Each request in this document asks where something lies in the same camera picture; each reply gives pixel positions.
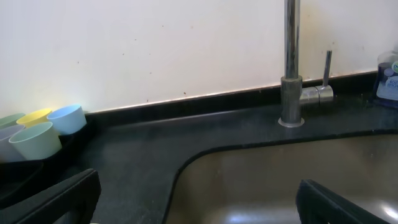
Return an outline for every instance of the wall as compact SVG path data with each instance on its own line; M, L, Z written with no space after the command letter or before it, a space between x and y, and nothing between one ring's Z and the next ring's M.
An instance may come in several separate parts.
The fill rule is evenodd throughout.
M300 74L366 72L396 44L396 0L302 0ZM101 111L279 84L282 0L0 1L0 116Z

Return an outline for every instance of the yellow cup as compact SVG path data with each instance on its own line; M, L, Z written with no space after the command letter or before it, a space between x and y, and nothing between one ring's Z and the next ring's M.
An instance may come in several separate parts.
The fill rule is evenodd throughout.
M17 124L23 124L26 128L30 128L33 125L47 122L47 115L52 112L51 109L41 109L30 114L27 114L17 120Z

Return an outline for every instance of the chrome faucet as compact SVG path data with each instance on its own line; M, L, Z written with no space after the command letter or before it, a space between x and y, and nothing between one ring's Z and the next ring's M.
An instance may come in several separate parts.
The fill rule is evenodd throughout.
M328 85L331 50L326 54L323 85L304 88L299 75L300 0L285 0L285 76L281 82L282 114L279 124L294 128L304 124L301 106L319 105L333 101L333 90Z

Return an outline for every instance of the dish soap bottle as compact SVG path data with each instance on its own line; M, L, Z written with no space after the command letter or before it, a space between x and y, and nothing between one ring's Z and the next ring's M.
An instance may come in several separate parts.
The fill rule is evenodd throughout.
M373 102L398 108L398 49L381 54L376 82L373 86Z

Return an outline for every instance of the black tray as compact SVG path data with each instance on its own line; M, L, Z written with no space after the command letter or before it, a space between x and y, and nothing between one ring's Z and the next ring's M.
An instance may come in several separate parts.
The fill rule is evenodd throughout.
M14 205L55 184L97 134L96 127L90 119L76 133L59 136L61 150L46 159L0 164L0 208Z

